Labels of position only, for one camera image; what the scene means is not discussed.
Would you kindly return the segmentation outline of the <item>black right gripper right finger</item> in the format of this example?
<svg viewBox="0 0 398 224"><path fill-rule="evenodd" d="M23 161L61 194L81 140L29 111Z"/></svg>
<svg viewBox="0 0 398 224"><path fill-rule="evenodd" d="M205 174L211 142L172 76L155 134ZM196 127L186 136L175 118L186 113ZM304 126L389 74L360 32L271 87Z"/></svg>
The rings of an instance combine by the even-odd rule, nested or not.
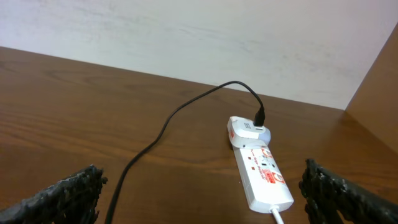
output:
<svg viewBox="0 0 398 224"><path fill-rule="evenodd" d="M311 224L397 224L397 205L307 159L298 186Z"/></svg>

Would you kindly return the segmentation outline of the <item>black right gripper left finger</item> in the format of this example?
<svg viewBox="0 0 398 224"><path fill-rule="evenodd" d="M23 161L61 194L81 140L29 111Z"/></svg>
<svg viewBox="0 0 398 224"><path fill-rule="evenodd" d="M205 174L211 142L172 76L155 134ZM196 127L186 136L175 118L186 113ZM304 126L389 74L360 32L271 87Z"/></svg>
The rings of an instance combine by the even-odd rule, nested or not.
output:
<svg viewBox="0 0 398 224"><path fill-rule="evenodd" d="M103 170L92 164L1 210L1 223L95 223L99 216L96 206L107 181Z"/></svg>

